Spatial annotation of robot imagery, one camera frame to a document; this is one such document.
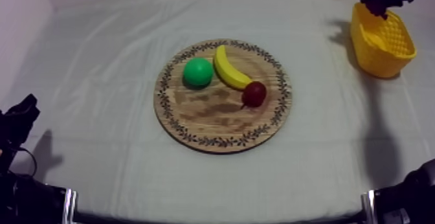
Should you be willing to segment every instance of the yellow basket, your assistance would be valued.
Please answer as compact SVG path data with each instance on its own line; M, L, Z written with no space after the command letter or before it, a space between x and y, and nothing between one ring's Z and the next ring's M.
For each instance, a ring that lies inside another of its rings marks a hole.
M417 54L407 28L399 16L386 12L388 19L372 15L364 4L353 7L350 25L358 64L366 72L390 78Z

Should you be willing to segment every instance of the white tablecloth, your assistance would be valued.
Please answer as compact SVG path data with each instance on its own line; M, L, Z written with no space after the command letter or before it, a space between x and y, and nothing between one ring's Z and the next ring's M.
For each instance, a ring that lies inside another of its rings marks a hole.
M37 179L79 192L79 210L190 223L296 221L355 212L359 195L435 154L435 18L399 10L418 55L395 79L361 73L353 3L138 0L58 12L1 108L28 93L41 115L23 145ZM214 38L268 50L293 106L268 142L207 155L175 142L153 111L155 80L179 50ZM31 169L18 155L14 169Z

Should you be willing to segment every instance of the wooden plate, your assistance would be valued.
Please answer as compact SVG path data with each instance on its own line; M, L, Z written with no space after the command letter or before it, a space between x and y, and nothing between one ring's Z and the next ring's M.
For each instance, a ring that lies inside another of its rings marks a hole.
M183 69L190 59L210 63L216 48L227 46L231 64L267 88L258 108L242 109L241 91L226 86L215 75L204 89L183 83ZM236 153L272 137L285 122L291 107L291 86L282 66L256 45L233 39L214 39L192 45L161 71L154 90L154 109L162 126L186 146L208 153Z

